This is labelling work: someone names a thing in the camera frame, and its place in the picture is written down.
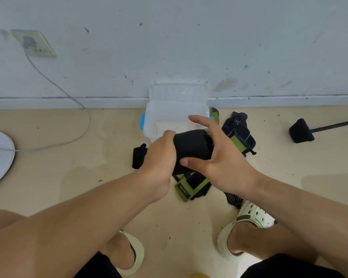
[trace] cord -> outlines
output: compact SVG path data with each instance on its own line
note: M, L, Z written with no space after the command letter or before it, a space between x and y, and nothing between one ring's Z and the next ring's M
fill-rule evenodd
M39 72L41 74L41 76L43 76L46 80L48 80L49 82L51 82L54 86L56 86L62 93L64 93L67 97L69 97L70 99L72 99L74 102L76 102L78 105L80 105L83 109L85 109L88 113L89 116L89 123L88 126L86 127L86 130L83 132L82 135L80 135L78 138L75 138L73 140L70 140L68 142L63 142L63 143L57 143L57 144L51 144L51 145L46 145L46 146L42 146L42 147L37 147L37 148L29 148L29 149L20 149L20 150L16 150L16 149L7 149L7 148L0 148L0 150L4 150L4 151L15 151L15 152L26 152L26 151L39 151L39 150L43 150L43 149L47 149L47 148L52 148L52 147L57 147L57 146L62 146L62 145L66 145L72 142L75 142L76 140L79 140L81 138L84 137L84 135L86 135L86 133L88 132L89 128L90 128L90 124L92 123L92 115L90 114L89 110L79 101L77 101L73 96L69 95L64 89L62 89L60 86L58 86L56 83L54 83L51 79L49 79L48 77L46 77L44 74L42 74L42 72L33 64L33 62L31 61L28 52L27 52L27 48L29 47L29 43L26 41L29 41L32 44L32 41L34 41L34 39L32 37L29 37L30 39L24 39L25 43L24 45L24 53L28 59L28 61L31 63L31 65L33 66L33 68L35 68L37 70L37 72Z

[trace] black shorts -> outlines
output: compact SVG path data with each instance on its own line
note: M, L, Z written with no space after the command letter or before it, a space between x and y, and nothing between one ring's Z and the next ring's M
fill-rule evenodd
M121 278L106 255L97 252L75 278ZM241 278L344 278L338 271L277 254L250 266Z

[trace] white power cable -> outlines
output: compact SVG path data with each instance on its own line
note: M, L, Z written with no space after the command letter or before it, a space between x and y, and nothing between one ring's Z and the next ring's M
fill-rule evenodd
M37 148L29 148L29 149L20 149L20 150L15 150L15 149L7 149L7 148L0 148L0 150L4 150L4 151L15 151L15 152L25 152L25 151L38 151L38 150L42 150L42 149L47 149L47 148L52 148L52 147L57 147L57 146L62 146L62 145L66 145L72 142L75 142L76 140L81 139L82 137L84 137L84 135L86 135L86 133L88 132L89 128L90 128L90 124L92 123L92 115L90 114L89 110L79 101L77 101L77 99L75 99L73 96L69 95L64 89L62 89L60 86L58 86L56 83L54 83L51 79L49 79L48 77L46 77L44 74L42 74L42 72L33 64L33 62L31 61L27 50L24 49L24 53L28 59L28 61L31 63L31 65L33 66L33 68L35 68L37 70L37 72L39 72L41 74L41 76L43 76L45 79L47 79L49 82L51 82L54 86L56 86L62 93L64 93L67 97L69 97L70 99L72 99L74 102L76 102L77 104L79 104L83 109L85 109L89 115L89 123L88 126L86 127L86 130L83 132L82 135L80 135L78 138L75 138L73 140L70 140L68 142L63 142L63 143L57 143L57 144L51 144L51 145L46 145L46 146L42 146L42 147L37 147Z

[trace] hand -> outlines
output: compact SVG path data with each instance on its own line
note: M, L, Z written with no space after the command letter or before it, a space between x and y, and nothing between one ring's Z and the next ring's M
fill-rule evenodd
M200 172L223 192L245 195L246 190L258 181L261 173L249 164L213 119L199 115L190 115L188 118L208 127L206 131L213 139L214 150L210 160L183 158L180 164Z
M170 178L177 160L173 143L175 132L165 131L148 148L143 165L139 168L154 192L154 201L163 198L169 192Z

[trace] fingernail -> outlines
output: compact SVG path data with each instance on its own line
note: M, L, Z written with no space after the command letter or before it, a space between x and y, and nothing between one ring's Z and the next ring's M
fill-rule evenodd
M183 158L183 159L180 159L179 163L180 163L182 166L187 167L187 165L188 165L188 160L186 160L186 159Z

